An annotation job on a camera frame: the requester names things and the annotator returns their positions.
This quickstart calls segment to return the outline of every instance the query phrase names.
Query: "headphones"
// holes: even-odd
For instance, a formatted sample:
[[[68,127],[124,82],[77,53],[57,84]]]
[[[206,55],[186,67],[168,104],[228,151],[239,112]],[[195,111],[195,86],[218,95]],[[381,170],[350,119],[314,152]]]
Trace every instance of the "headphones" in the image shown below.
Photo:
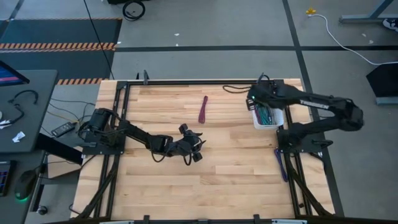
[[[12,125],[12,124],[14,124],[15,122],[19,121],[19,120],[25,115],[25,113],[24,113],[24,112],[22,111],[22,109],[21,109],[20,104],[14,103],[14,101],[16,100],[16,98],[17,98],[19,95],[21,95],[21,94],[23,94],[23,93],[28,93],[28,92],[33,93],[33,94],[35,95],[35,101],[33,102],[33,104],[36,104],[36,103],[37,103],[37,100],[39,99],[39,94],[38,94],[36,91],[34,91],[34,90],[24,90],[24,91],[20,91],[19,93],[17,93],[17,94],[13,97],[13,99],[11,99],[11,100],[8,101],[8,103],[14,105],[15,109],[18,110],[18,111],[20,112],[20,115],[19,115],[17,118],[10,120],[10,121],[9,121],[8,123],[6,123],[6,124],[0,124],[0,126],[9,126],[9,125]]]

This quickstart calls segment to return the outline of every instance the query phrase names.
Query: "wooden tabletop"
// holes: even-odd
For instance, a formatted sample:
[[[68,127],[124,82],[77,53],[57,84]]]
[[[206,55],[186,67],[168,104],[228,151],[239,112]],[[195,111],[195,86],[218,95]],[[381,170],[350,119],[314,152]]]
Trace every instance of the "wooden tabletop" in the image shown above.
[[[302,90],[299,79],[284,81]],[[112,108],[116,82],[101,83],[97,108]],[[200,124],[205,95],[206,123]],[[207,142],[203,159],[186,166],[177,156],[156,163],[141,143],[128,139],[119,164],[112,220],[142,220],[144,215],[151,220],[294,217],[289,185],[273,152],[275,131],[254,129],[245,99],[246,94],[227,93],[222,85],[133,86],[127,109],[132,124],[180,139],[178,127],[187,123]],[[293,122],[310,121],[307,107],[293,105],[290,110]],[[322,162],[307,154],[301,158],[308,188],[333,213]],[[74,210],[82,211],[96,192],[102,163],[103,156],[96,156],[81,171]],[[106,192],[102,214],[107,199]]]

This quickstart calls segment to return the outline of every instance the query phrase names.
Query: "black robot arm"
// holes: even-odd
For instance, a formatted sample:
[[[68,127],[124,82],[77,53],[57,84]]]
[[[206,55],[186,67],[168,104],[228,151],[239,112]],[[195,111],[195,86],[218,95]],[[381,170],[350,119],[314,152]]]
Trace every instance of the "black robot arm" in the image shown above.
[[[284,109],[288,105],[300,104],[333,112],[332,117],[307,124],[293,123],[289,130],[281,131],[291,146],[300,144],[300,140],[308,134],[334,129],[357,131],[364,123],[362,110],[351,99],[306,93],[283,82],[261,81],[250,88],[248,99],[271,108]]]
[[[112,116],[119,121],[116,129],[111,129],[108,126],[109,119]],[[106,108],[95,109],[90,121],[83,129],[95,135],[100,135],[98,143],[110,148],[117,147],[121,140],[120,137],[126,136],[145,145],[146,149],[151,151],[152,156],[153,154],[163,156],[161,160],[164,157],[183,156],[186,165],[190,165],[192,159],[194,162],[202,159],[200,149],[205,143],[199,138],[201,133],[194,133],[188,129],[186,124],[182,124],[179,128],[183,138],[173,142],[172,136],[151,135]]]

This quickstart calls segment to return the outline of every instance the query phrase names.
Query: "monitor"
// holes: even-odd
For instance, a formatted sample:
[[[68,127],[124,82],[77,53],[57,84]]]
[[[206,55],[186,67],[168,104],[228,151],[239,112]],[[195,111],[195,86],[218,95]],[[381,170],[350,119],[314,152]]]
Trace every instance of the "monitor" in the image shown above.
[[[29,83],[29,79],[0,61],[0,86],[20,85]]]

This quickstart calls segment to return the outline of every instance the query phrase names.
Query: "computer mouse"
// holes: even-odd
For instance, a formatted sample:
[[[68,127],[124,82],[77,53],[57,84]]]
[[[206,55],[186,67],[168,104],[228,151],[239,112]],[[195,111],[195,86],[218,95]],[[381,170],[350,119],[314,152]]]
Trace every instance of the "computer mouse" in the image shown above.
[[[25,171],[18,179],[15,186],[15,197],[18,200],[24,200],[27,198],[34,189],[36,180],[35,170]]]

